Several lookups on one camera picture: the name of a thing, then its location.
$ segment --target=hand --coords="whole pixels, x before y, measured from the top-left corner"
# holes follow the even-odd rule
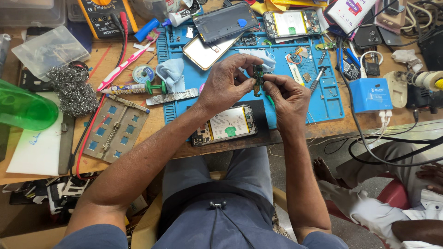
[[[309,89],[287,75],[265,74],[263,79],[263,90],[276,106],[277,130],[282,132],[297,124],[304,128],[311,99]]]
[[[434,182],[434,185],[427,185],[427,189],[443,195],[443,166],[439,163],[432,165],[423,165],[421,168],[424,170],[416,172],[417,178]]]
[[[248,54],[234,54],[212,66],[205,87],[198,97],[201,106],[210,117],[227,110],[253,89],[256,82],[244,75],[239,67],[253,74],[253,65],[261,65],[263,60]]]

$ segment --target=bare foot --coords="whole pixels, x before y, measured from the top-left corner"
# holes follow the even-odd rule
[[[329,170],[329,167],[326,165],[323,158],[319,157],[317,159],[314,159],[313,165],[314,165],[314,173],[319,181],[323,180],[331,184],[340,186],[337,180],[332,176],[332,173]]]

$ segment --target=blue power adapter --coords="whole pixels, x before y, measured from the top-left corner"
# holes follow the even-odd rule
[[[355,113],[392,110],[391,95],[385,78],[361,78],[349,83]]]

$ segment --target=concrete floor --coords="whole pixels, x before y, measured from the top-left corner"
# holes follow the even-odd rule
[[[434,123],[438,121],[430,121],[430,122],[420,122],[419,125],[422,124],[428,124],[428,123]],[[389,128],[404,128],[404,127],[410,127],[410,125],[404,125],[404,126],[398,126],[398,127],[389,127]],[[436,137],[443,135],[443,126],[441,124],[429,124],[426,126],[420,126],[414,128],[414,132],[408,132],[402,135],[398,135],[397,137],[401,138],[408,138],[408,139],[434,139]],[[321,141],[324,141],[328,138],[322,138],[317,139],[314,141],[309,141],[308,144],[315,144],[319,143]],[[330,141],[337,141],[341,138],[337,138]],[[371,148],[376,147],[386,141],[377,141],[374,144],[371,144]],[[329,145],[326,148],[327,152],[332,152],[335,149],[337,149],[342,142],[334,143]],[[332,174],[334,176],[337,176],[337,172],[335,171],[335,168],[346,162],[347,160],[351,159],[351,156],[348,153],[348,146],[351,143],[351,141],[347,141],[345,145],[331,155],[326,155],[324,152],[324,148],[326,143],[322,143],[319,145],[312,145],[309,147],[309,151],[311,154],[311,158],[316,157],[322,157],[325,162],[328,164],[329,168],[332,171]],[[439,151],[441,151],[442,147],[438,146],[433,148],[432,150],[427,151],[427,157],[428,158],[435,158],[439,157]],[[363,152],[365,152],[365,148],[359,144],[357,144],[353,151],[356,155],[359,155]],[[286,190],[286,169],[284,164],[284,157],[283,157],[283,144],[276,144],[273,146],[268,146],[268,156],[269,156],[269,164],[271,167],[271,177],[273,185],[276,186],[279,189]],[[205,155],[206,162],[208,164],[208,168],[210,171],[225,171],[228,167],[229,161],[231,159],[232,152],[221,152],[221,153],[215,153],[215,154],[209,154]],[[375,177],[372,179],[369,179],[362,183],[360,186],[355,188],[356,191],[359,191],[361,189],[364,189],[368,192],[368,196],[372,198],[376,198],[380,191],[390,182],[391,179],[385,179],[380,177]],[[327,195],[323,195],[324,198],[328,199],[329,197]],[[289,217],[286,212],[284,212],[281,208],[277,207],[277,214],[279,215],[280,219],[280,225],[283,226],[293,238],[295,238],[291,224],[289,222]],[[332,222],[332,230],[333,233],[340,238],[344,240],[344,242],[349,246],[350,249],[381,249],[384,248],[382,242],[380,239],[375,236],[373,233],[369,232],[368,230],[355,225],[353,223],[344,221],[342,219],[336,218],[334,216],[330,216],[331,222]]]

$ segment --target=workbench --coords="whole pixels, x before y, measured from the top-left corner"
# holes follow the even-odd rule
[[[203,5],[203,10],[205,12],[209,12],[221,8],[222,4],[223,4],[222,0],[209,0],[205,5]],[[146,20],[140,18],[135,12],[133,13],[137,25],[139,26],[139,28],[142,27],[146,23]],[[11,41],[10,48],[13,48],[23,42],[21,39],[20,31],[18,30],[5,29],[4,33],[10,34],[13,38]],[[412,40],[403,37],[404,43],[410,41]],[[131,56],[134,52],[137,51],[136,48],[132,47],[134,42],[136,42],[134,38],[129,39],[125,59],[129,58],[129,56]],[[394,47],[394,49],[395,50],[414,49],[416,55],[423,60],[423,57],[421,56],[420,50],[416,43],[402,48]],[[384,56],[383,63],[380,67],[381,76],[394,70],[399,70],[399,71],[406,70],[404,64],[394,62],[394,60],[391,58],[391,52],[385,46],[379,45],[377,46],[377,50],[381,52]],[[96,89],[100,84],[100,82],[114,69],[118,61],[118,58],[120,56],[120,52],[121,52],[120,38],[112,40],[93,41],[93,49],[91,52],[92,57],[85,63],[88,65],[88,67],[92,67],[92,70],[89,72],[90,74],[89,82],[91,83],[94,89]],[[145,64],[152,57],[154,58],[153,60],[151,60],[149,65],[151,67],[155,67],[158,64],[157,57],[155,56],[155,54],[156,51],[145,52],[140,58],[137,59],[137,61],[133,62],[133,64],[131,64],[126,70],[124,70],[114,80],[113,84],[123,85],[125,84],[125,82],[130,82],[132,80],[132,70],[138,65]],[[332,65],[336,65],[337,63],[336,54],[330,52],[330,55],[331,55]],[[422,70],[427,70],[426,65],[422,68]],[[18,84],[18,78],[19,78],[19,61],[14,56],[14,54],[10,52],[8,54],[8,59],[2,79],[12,84]],[[159,84],[160,82],[158,79],[159,78],[156,77],[156,80],[154,81],[153,84]],[[342,82],[341,77],[338,77],[337,81]],[[340,96],[342,98],[345,117],[342,119],[335,119],[331,121],[317,122],[317,124],[312,124],[312,126],[306,125],[306,132],[304,134],[306,139],[332,136],[332,135],[357,131],[355,122],[351,115],[349,92],[345,85],[339,84],[339,86],[340,86],[339,90],[340,90]],[[154,95],[158,94],[160,94],[160,90],[159,89],[154,90]],[[126,94],[121,97],[133,101],[136,104],[146,106],[145,99],[151,97],[151,95],[147,93],[138,93],[138,94]],[[148,108],[150,109],[151,112],[149,113],[148,119],[146,120],[146,123],[144,124],[134,146],[137,146],[137,144],[147,139],[150,135],[154,134],[165,125],[164,115],[163,115],[163,104],[148,106]],[[391,121],[389,123],[390,126],[410,124],[414,122],[411,110],[408,110],[406,108],[394,109],[392,113],[393,117],[391,118]],[[379,118],[377,118],[377,114],[375,113],[357,114],[357,116],[360,121],[362,129],[379,128],[381,126]],[[87,122],[89,120],[89,117],[90,116],[78,118],[75,122],[74,142],[72,148],[73,151],[83,133],[83,130],[85,129],[84,122]],[[429,112],[421,112],[420,114],[420,121],[431,121],[442,118],[443,118],[443,112],[441,111],[438,114],[430,114]],[[15,128],[15,127],[11,128],[8,140],[8,149],[6,153],[6,158],[2,162],[0,162],[0,185],[7,183],[24,182],[36,179],[45,179],[51,177],[48,175],[6,173],[6,169],[9,165],[9,162],[11,161],[12,155],[19,141],[21,132],[22,129],[20,128]],[[192,147],[190,142],[185,142],[173,155],[172,158],[197,156],[197,155],[204,155],[209,153],[223,152],[235,149],[266,146],[281,142],[282,140],[280,134],[276,129],[270,131],[270,138],[267,139],[252,137],[252,138],[245,138],[242,140],[209,144],[202,147]],[[105,161],[93,158],[91,156],[82,155],[79,171],[80,173],[101,171],[106,169],[108,166],[109,163]]]

